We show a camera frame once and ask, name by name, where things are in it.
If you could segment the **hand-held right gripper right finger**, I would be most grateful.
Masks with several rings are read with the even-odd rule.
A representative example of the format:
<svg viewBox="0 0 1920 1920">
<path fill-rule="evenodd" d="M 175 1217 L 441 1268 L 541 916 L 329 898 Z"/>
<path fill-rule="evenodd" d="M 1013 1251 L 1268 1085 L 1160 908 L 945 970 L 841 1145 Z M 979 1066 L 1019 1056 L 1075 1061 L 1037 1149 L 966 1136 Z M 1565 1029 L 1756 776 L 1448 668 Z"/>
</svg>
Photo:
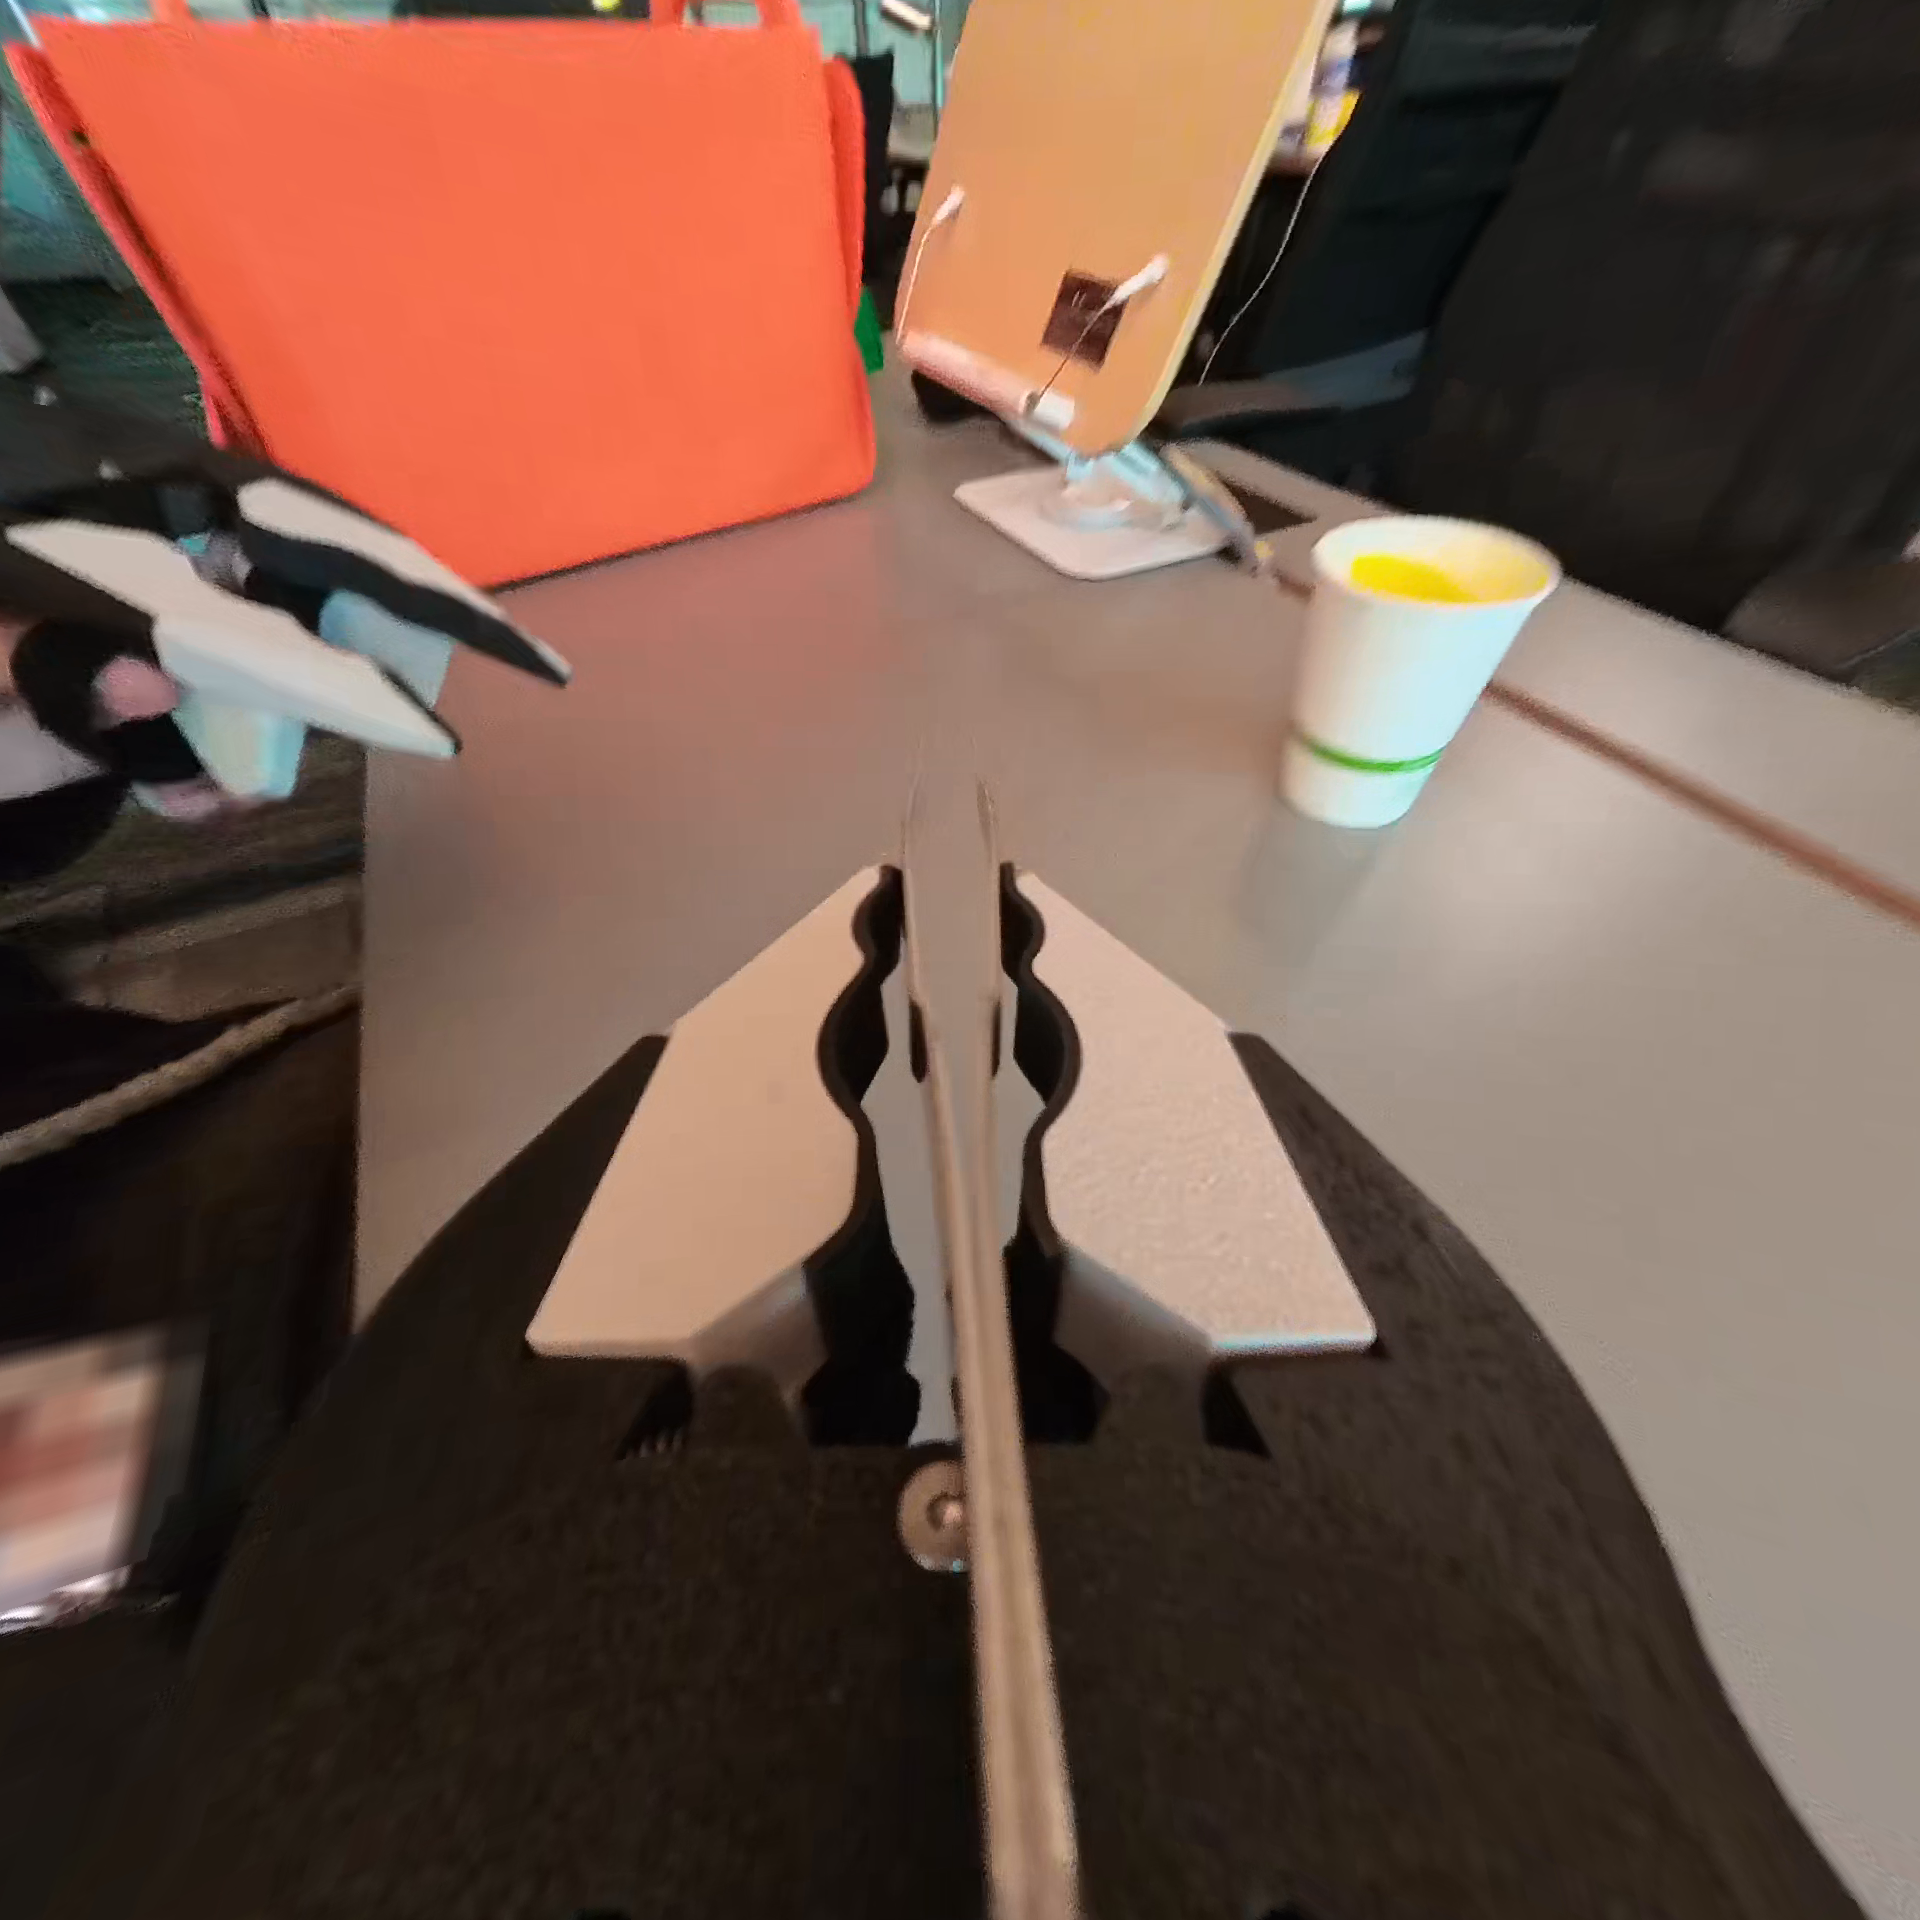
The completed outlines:
<svg viewBox="0 0 1920 1920">
<path fill-rule="evenodd" d="M 1166 1372 L 1205 1424 L 1233 1367 L 1371 1353 L 1378 1324 L 1240 1036 L 1058 887 L 999 874 L 1013 1058 L 1039 1102 L 1006 1244 L 1028 1437 L 1093 1437 Z"/>
</svg>

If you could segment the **grey yellow scissors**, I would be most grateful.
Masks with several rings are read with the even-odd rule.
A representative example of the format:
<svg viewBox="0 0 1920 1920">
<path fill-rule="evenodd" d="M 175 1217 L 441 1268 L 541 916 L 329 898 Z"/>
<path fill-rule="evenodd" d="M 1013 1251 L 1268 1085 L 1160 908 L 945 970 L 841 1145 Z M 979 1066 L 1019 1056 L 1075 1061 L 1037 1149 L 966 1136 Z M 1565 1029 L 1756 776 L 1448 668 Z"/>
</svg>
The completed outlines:
<svg viewBox="0 0 1920 1920">
<path fill-rule="evenodd" d="M 1275 541 L 1254 525 L 1233 488 L 1212 468 L 1176 443 L 1162 443 L 1158 457 L 1186 496 L 1189 506 L 1198 510 L 1220 534 L 1234 564 L 1253 578 L 1275 580 L 1279 575 Z"/>
</svg>

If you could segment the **grey desk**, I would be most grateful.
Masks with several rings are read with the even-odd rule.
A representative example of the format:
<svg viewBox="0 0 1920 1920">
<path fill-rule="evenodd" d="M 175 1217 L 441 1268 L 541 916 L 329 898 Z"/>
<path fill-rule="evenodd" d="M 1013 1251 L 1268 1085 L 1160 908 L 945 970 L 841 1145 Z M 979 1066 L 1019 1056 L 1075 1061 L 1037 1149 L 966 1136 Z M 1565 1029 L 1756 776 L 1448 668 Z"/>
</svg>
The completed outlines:
<svg viewBox="0 0 1920 1920">
<path fill-rule="evenodd" d="M 1069 582 L 877 385 L 852 501 L 522 587 L 367 804 L 356 1305 L 916 772 L 1263 1033 L 1488 1255 L 1655 1512 L 1864 1908 L 1916 1916 L 1916 721 L 1569 592 L 1398 827 L 1276 794 L 1300 599 Z"/>
</svg>

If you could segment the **wooden tablet stand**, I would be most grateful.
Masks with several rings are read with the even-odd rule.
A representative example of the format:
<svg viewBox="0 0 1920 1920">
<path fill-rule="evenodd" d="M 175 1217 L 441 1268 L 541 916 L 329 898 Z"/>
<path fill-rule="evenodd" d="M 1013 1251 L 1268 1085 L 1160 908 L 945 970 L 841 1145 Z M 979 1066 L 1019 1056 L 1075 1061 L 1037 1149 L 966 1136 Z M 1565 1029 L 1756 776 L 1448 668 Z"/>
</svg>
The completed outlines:
<svg viewBox="0 0 1920 1920">
<path fill-rule="evenodd" d="M 909 372 L 1043 457 L 956 504 L 1075 582 L 1227 554 L 1148 431 L 1285 125 L 1322 1 L 974 1 L 894 309 Z"/>
</svg>

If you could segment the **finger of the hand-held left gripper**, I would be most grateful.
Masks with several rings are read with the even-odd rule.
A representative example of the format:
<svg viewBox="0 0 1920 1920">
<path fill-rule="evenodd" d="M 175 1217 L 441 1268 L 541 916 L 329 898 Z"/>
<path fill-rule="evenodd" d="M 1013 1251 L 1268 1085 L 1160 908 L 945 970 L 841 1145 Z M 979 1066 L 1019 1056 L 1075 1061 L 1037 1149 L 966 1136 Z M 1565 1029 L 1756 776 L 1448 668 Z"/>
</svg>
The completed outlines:
<svg viewBox="0 0 1920 1920">
<path fill-rule="evenodd" d="M 77 617 L 149 620 L 156 666 L 180 687 L 175 725 L 204 776 L 234 798 L 292 794 L 308 731 L 369 750 L 450 757 L 458 738 L 376 662 L 291 613 L 204 578 L 179 541 L 82 520 L 5 528 L 10 590 L 66 590 Z"/>
<path fill-rule="evenodd" d="M 237 490 L 237 549 L 257 603 L 292 613 L 334 649 L 386 669 L 438 708 L 458 651 L 550 685 L 570 663 L 417 539 L 285 475 Z"/>
</svg>

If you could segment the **metal tweezers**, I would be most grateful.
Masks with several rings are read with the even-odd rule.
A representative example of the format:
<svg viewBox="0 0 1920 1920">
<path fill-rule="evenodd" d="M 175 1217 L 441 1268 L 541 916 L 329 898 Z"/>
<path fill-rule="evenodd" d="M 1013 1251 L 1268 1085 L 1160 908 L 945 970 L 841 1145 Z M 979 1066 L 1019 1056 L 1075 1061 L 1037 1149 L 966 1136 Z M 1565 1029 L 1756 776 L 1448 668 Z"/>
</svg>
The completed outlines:
<svg viewBox="0 0 1920 1920">
<path fill-rule="evenodd" d="M 969 1531 L 986 1914 L 1079 1918 L 1079 1822 L 999 1204 L 1004 971 L 990 790 L 979 782 L 966 800 L 954 779 L 916 772 L 899 867 Z"/>
</svg>

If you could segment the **black mesh office chair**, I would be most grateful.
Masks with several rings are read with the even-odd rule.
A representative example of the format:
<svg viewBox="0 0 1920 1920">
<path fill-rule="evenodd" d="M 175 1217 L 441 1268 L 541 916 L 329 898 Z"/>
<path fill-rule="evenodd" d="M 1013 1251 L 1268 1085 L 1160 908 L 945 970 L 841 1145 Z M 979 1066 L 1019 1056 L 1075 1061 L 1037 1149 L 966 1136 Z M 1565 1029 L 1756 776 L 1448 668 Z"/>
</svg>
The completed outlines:
<svg viewBox="0 0 1920 1920">
<path fill-rule="evenodd" d="M 1369 3 L 1356 107 L 1324 155 L 1260 183 L 1155 435 L 1378 492 L 1452 286 L 1601 12 Z"/>
<path fill-rule="evenodd" d="M 1720 629 L 1916 532 L 1918 5 L 1602 3 L 1382 496 Z"/>
</svg>

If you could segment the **white paper cup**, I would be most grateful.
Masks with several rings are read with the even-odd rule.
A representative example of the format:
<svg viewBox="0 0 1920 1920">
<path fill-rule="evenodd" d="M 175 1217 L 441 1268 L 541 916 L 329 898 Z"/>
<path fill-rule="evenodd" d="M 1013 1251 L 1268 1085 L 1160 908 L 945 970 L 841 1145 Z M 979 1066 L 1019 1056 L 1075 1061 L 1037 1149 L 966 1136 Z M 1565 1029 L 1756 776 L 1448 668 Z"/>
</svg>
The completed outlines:
<svg viewBox="0 0 1920 1920">
<path fill-rule="evenodd" d="M 1485 597 L 1426 603 L 1354 590 L 1348 564 L 1381 552 L 1439 564 Z M 1312 821 L 1386 827 L 1413 810 L 1565 567 L 1506 528 L 1426 514 L 1337 525 L 1309 565 L 1279 788 Z"/>
</svg>

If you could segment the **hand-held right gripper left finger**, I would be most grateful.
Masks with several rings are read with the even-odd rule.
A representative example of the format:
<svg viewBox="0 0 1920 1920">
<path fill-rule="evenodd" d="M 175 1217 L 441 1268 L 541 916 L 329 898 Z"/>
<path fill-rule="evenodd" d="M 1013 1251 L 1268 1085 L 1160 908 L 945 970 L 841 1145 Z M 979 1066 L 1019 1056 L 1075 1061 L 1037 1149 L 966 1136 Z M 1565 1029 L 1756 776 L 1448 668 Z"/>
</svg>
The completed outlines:
<svg viewBox="0 0 1920 1920">
<path fill-rule="evenodd" d="M 550 1360 L 752 1370 L 818 1446 L 910 1439 L 915 1285 L 865 1095 L 903 875 L 859 870 L 668 1029 L 526 1325 Z"/>
</svg>

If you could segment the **person's left hand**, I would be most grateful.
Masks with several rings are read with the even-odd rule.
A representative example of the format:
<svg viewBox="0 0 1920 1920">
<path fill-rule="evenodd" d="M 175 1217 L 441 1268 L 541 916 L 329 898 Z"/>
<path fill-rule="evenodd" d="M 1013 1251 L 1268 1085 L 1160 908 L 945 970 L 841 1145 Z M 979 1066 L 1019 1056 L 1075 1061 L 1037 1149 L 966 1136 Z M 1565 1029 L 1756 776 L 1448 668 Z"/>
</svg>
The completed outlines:
<svg viewBox="0 0 1920 1920">
<path fill-rule="evenodd" d="M 180 685 L 137 656 L 110 658 L 92 681 L 90 746 L 132 798 L 160 817 L 196 824 L 252 810 L 225 788 L 180 728 Z"/>
</svg>

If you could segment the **orange felt bag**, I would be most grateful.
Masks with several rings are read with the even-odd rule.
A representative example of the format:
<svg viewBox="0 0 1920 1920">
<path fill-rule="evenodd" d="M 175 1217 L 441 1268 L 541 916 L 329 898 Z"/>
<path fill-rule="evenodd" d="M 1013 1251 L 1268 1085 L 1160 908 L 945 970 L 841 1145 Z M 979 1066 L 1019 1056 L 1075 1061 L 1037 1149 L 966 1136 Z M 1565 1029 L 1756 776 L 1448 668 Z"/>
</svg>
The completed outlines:
<svg viewBox="0 0 1920 1920">
<path fill-rule="evenodd" d="M 51 12 L 24 107 L 214 443 L 499 587 L 863 492 L 867 124 L 750 26 Z"/>
</svg>

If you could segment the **yellow sticky note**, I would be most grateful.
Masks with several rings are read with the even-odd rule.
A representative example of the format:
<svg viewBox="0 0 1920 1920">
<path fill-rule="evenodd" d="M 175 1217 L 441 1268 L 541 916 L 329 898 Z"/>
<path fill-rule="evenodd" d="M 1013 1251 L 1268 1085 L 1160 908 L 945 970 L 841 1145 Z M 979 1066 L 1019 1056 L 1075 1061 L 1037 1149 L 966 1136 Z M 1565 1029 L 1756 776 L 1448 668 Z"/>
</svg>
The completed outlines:
<svg viewBox="0 0 1920 1920">
<path fill-rule="evenodd" d="M 1455 572 L 1417 555 L 1374 549 L 1348 564 L 1354 592 L 1428 605 L 1478 605 L 1485 594 Z"/>
</svg>

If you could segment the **person's dark jacket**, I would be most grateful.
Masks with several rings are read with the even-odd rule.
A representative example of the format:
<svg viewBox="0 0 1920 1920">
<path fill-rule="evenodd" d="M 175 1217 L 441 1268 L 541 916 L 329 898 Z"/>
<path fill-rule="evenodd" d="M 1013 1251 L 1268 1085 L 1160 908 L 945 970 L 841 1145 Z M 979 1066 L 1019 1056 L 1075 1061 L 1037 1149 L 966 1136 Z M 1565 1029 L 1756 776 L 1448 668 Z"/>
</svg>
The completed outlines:
<svg viewBox="0 0 1920 1920">
<path fill-rule="evenodd" d="M 347 882 L 59 946 L 5 932 L 5 1350 L 345 1344 L 360 910 Z"/>
</svg>

